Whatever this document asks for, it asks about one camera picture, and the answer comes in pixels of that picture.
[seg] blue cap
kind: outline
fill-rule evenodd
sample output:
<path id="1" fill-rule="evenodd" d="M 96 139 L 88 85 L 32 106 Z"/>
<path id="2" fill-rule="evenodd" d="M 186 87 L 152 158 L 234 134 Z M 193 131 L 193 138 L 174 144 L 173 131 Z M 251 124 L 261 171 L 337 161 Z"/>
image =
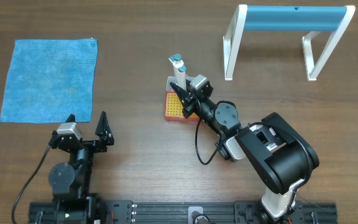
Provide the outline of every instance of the blue cap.
<path id="1" fill-rule="evenodd" d="M 178 68 L 179 72 L 184 72 L 186 71 L 186 66 L 182 65 L 180 68 Z"/>
<path id="2" fill-rule="evenodd" d="M 181 60 L 181 55 L 180 54 L 174 54 L 173 59 L 176 60 L 176 61 L 179 61 L 179 60 Z"/>

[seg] tabletop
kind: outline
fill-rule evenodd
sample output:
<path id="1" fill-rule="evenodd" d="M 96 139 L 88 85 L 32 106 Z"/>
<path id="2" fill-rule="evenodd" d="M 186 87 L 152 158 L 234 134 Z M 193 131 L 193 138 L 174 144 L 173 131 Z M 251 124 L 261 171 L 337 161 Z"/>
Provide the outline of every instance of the tabletop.
<path id="1" fill-rule="evenodd" d="M 224 81 L 222 37 L 238 4 L 356 5 L 342 39 L 316 82 L 306 79 L 305 32 L 245 32 L 234 71 Z M 320 166 L 300 195 L 336 202 L 340 223 L 358 223 L 358 1 L 3 1 L 0 0 L 0 112 L 17 39 L 98 40 L 93 115 L 80 123 L 94 139 L 105 110 L 116 143 L 94 157 L 91 191 L 106 200 L 233 202 L 258 200 L 264 184 L 244 159 L 217 156 L 201 165 L 194 149 L 196 123 L 166 122 L 168 57 L 181 53 L 189 75 L 203 74 L 211 99 L 235 102 L 243 124 L 279 113 L 315 149 Z M 328 34 L 313 39 L 319 55 Z M 39 163 L 58 124 L 0 123 L 0 223 L 11 222 L 17 194 Z M 216 135 L 199 131 L 201 157 L 214 151 Z M 30 202 L 49 202 L 49 170 L 68 160 L 51 150 L 16 210 L 27 221 Z"/>

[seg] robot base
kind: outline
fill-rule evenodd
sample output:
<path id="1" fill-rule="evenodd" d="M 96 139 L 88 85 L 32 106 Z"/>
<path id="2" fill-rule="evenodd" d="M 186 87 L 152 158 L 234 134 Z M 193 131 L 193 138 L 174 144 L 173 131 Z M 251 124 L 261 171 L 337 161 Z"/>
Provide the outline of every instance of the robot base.
<path id="1" fill-rule="evenodd" d="M 218 203 L 145 203 L 130 200 L 106 201 L 114 214 L 109 224 L 189 224 L 189 207 L 202 207 L 203 213 L 215 224 L 261 224 L 259 201 L 235 201 Z M 290 215 L 293 224 L 337 224 L 335 203 L 309 203 L 296 201 L 295 211 Z M 32 202 L 29 208 L 29 223 L 35 223 L 37 214 L 43 211 L 41 224 L 55 224 L 53 203 Z"/>

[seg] white frame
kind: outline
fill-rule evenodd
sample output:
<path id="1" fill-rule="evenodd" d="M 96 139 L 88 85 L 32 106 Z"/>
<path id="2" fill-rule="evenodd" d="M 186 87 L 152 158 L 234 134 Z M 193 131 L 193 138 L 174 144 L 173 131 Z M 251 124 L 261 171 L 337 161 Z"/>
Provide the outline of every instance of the white frame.
<path id="1" fill-rule="evenodd" d="M 316 81 L 318 74 L 324 67 L 324 64 L 327 62 L 336 44 L 339 42 L 347 26 L 352 20 L 355 9 L 356 8 L 354 6 L 346 6 L 345 16 L 339 23 L 337 30 L 331 32 L 323 53 L 321 53 L 316 65 L 314 64 L 313 60 L 311 40 L 320 32 L 311 31 L 308 35 L 302 37 L 303 54 L 305 56 L 305 66 L 308 81 Z M 229 27 L 227 28 L 226 34 L 223 36 L 224 79 L 226 81 L 233 80 L 233 71 L 234 66 L 236 65 L 241 37 L 246 23 L 247 10 L 248 7 L 245 4 L 240 4 L 237 6 Z"/>

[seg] blue towel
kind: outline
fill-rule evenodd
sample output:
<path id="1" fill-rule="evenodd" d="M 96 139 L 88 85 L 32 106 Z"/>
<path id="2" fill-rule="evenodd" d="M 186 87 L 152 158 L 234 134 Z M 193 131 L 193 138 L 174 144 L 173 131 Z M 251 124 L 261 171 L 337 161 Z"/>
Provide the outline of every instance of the blue towel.
<path id="1" fill-rule="evenodd" d="M 0 122 L 89 122 L 97 55 L 96 39 L 15 41 Z"/>

